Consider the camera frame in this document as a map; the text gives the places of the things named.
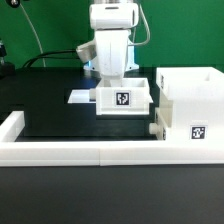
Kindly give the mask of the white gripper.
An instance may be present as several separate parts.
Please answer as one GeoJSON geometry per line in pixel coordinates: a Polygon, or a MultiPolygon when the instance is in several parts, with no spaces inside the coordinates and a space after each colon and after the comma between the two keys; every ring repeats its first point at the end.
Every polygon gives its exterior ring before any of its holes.
{"type": "Polygon", "coordinates": [[[94,39],[76,48],[83,63],[97,59],[105,85],[121,86],[128,55],[128,30],[97,30],[94,39]]]}

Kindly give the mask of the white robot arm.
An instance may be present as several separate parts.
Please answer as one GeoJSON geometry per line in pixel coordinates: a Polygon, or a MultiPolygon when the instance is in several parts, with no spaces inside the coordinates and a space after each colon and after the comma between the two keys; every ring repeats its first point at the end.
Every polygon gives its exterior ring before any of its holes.
{"type": "Polygon", "coordinates": [[[76,48],[83,63],[96,61],[97,71],[103,82],[120,85],[127,69],[129,52],[134,46],[150,41],[150,29],[142,6],[134,0],[94,0],[89,7],[90,26],[94,38],[76,48]],[[142,18],[146,39],[130,40],[131,30],[136,29],[142,18]]]}

